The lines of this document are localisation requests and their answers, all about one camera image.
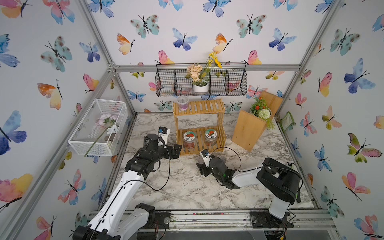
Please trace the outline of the two-tier wooden shelf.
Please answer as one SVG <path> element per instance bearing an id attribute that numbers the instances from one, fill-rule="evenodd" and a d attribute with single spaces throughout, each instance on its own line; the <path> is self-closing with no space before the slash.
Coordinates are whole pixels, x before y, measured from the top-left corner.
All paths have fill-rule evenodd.
<path id="1" fill-rule="evenodd" d="M 224 103 L 222 99 L 193 101 L 189 102 L 186 111 L 179 109 L 178 103 L 173 103 L 173 115 L 176 125 L 177 144 L 182 146 L 180 155 L 198 155 L 203 149 L 210 152 L 214 150 L 222 151 L 222 147 L 226 143 L 226 133 L 223 127 L 224 122 Z M 197 123 L 197 117 L 216 116 L 217 120 L 212 123 Z M 205 132 L 213 129 L 217 132 L 215 144 L 206 144 Z M 196 134 L 194 146 L 187 148 L 184 146 L 184 134 L 186 132 L 194 132 Z"/>

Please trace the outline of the purple label seed jar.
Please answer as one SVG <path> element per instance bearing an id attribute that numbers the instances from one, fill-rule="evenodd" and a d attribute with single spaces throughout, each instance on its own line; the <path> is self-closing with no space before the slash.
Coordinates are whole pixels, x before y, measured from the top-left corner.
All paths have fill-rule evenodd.
<path id="1" fill-rule="evenodd" d="M 187 96 L 178 96 L 177 104 L 179 110 L 185 112 L 189 108 L 189 98 Z"/>

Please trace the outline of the red label seed jar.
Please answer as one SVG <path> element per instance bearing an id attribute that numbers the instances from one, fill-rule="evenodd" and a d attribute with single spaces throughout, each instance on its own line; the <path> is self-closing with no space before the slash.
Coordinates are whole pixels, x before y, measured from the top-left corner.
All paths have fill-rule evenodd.
<path id="1" fill-rule="evenodd" d="M 218 155 L 217 158 L 220 159 L 220 161 L 221 161 L 223 164 L 226 164 L 226 163 L 227 163 L 227 157 L 222 156 L 222 155 Z"/>

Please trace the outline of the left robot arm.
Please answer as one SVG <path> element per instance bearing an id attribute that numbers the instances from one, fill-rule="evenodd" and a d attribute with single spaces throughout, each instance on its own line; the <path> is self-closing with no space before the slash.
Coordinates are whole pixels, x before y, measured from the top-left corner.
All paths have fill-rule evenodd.
<path id="1" fill-rule="evenodd" d="M 125 219 L 122 217 L 139 188 L 145 184 L 155 164 L 161 159 L 178 159 L 181 145 L 167 144 L 170 130 L 160 127 L 157 134 L 144 136 L 144 145 L 130 159 L 125 172 L 107 202 L 87 226 L 79 226 L 74 231 L 74 240 L 128 240 L 143 227 L 157 225 L 155 207 L 138 204 Z"/>

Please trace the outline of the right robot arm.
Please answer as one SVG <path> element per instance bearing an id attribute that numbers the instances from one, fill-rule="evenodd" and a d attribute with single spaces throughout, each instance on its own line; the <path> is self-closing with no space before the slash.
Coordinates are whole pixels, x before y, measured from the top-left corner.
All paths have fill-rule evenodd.
<path id="1" fill-rule="evenodd" d="M 204 155 L 203 161 L 196 163 L 200 174 L 215 177 L 219 185 L 229 190 L 263 185 L 274 195 L 267 212 L 251 214 L 254 228 L 293 227 L 287 217 L 301 188 L 302 178 L 297 171 L 272 158 L 265 158 L 261 165 L 247 170 L 229 169 L 221 158 L 210 154 Z"/>

